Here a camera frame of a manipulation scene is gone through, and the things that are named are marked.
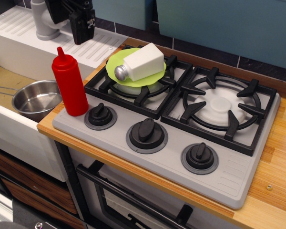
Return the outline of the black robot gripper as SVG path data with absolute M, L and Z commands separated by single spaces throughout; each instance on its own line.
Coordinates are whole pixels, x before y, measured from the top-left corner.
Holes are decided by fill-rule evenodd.
M 91 0 L 45 0 L 45 3 L 55 24 L 70 20 L 76 45 L 94 37 L 95 10 Z

